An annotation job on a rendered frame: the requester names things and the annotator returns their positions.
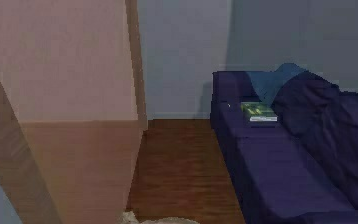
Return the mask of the dark purple sofa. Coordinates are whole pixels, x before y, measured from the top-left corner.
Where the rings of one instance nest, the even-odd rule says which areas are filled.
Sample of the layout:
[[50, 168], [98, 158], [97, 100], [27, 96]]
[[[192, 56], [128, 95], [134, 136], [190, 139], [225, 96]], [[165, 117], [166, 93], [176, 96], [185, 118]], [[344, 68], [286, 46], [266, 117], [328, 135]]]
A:
[[278, 91], [276, 122], [242, 102], [263, 103], [247, 71], [215, 72], [211, 126], [246, 224], [358, 224], [358, 93], [305, 70]]

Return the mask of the green book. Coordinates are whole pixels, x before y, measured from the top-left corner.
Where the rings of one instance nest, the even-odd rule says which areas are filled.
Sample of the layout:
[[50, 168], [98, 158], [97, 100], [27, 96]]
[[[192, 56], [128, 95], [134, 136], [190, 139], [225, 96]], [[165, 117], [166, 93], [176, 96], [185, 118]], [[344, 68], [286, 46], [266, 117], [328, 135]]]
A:
[[242, 102], [241, 110], [250, 122], [276, 122], [275, 112], [261, 102]]

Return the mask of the blue cushion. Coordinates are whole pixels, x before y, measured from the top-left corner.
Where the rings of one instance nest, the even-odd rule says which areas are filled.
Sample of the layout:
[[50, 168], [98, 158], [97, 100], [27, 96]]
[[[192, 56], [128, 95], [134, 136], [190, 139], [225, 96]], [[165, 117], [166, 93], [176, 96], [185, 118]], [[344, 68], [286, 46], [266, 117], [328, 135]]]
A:
[[259, 99], [270, 107], [281, 87], [303, 72], [305, 69], [295, 63], [283, 63], [275, 71], [248, 71], [247, 75]]

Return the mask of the pink brown cupboard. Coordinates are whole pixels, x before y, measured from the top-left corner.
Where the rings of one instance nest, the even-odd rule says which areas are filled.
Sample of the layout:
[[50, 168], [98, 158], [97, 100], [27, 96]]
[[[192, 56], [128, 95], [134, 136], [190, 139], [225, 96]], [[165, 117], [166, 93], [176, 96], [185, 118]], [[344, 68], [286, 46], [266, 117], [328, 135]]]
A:
[[0, 224], [119, 224], [146, 123], [136, 0], [0, 0]]

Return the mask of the cream fluffy rug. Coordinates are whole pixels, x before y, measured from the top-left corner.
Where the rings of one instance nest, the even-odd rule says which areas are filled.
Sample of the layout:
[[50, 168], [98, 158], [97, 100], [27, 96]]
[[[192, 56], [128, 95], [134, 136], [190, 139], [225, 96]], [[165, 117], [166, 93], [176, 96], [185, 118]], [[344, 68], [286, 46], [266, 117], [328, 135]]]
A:
[[140, 221], [133, 211], [123, 212], [119, 224], [200, 224], [197, 221], [181, 217], [166, 217]]

